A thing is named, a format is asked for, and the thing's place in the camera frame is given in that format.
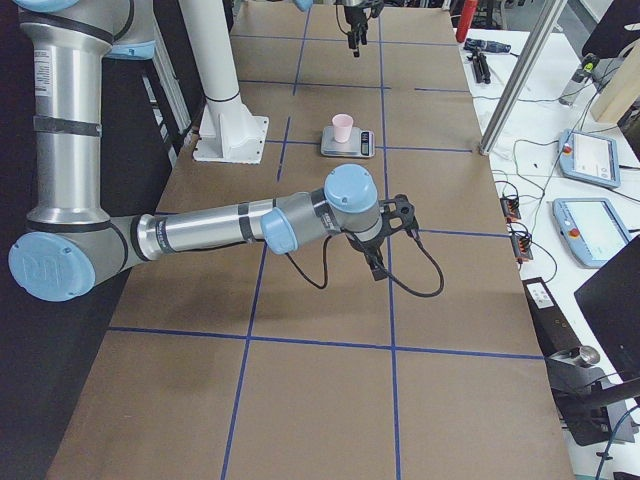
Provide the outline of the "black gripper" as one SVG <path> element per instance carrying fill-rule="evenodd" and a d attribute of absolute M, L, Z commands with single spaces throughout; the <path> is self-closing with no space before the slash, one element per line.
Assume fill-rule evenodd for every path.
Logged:
<path fill-rule="evenodd" d="M 368 20 L 377 18 L 383 8 L 383 0 L 337 0 L 336 6 L 341 6 L 350 31 L 347 33 L 349 49 L 355 58 L 360 57 L 360 47 L 367 44 Z"/>
<path fill-rule="evenodd" d="M 381 214 L 380 230 L 368 240 L 362 240 L 353 232 L 347 233 L 350 245 L 364 254 L 375 281 L 386 278 L 381 246 L 392 235 L 404 231 L 411 239 L 418 239 L 418 221 L 415 207 L 404 194 L 379 202 Z"/>

